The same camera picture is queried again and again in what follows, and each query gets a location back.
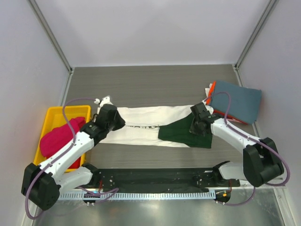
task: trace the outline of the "red fabric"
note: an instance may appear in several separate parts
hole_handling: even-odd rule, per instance
[[[70,120],[70,124],[73,127],[75,133],[79,132],[79,129],[85,125],[85,117],[77,117]],[[50,158],[57,153],[62,147],[64,147],[69,141],[73,139],[73,134],[68,126],[65,124],[61,127],[54,128],[51,132],[47,133],[40,141],[41,154]],[[80,165],[80,158],[77,159],[69,168],[75,169]]]

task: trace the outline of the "dark green fabric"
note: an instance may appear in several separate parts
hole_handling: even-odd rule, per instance
[[[158,138],[166,141],[186,144],[189,147],[211,148],[212,134],[195,135],[189,132],[193,114],[166,126],[160,126]]]

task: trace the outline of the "white wall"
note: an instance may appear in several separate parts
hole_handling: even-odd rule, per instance
[[[20,226],[21,185],[33,161],[49,106],[59,103],[68,75],[25,0],[0,7],[0,225]]]
[[[268,0],[37,0],[72,66],[231,64]]]
[[[301,1],[280,0],[241,66],[247,87],[262,89],[261,133],[290,165],[289,191],[300,214]]]

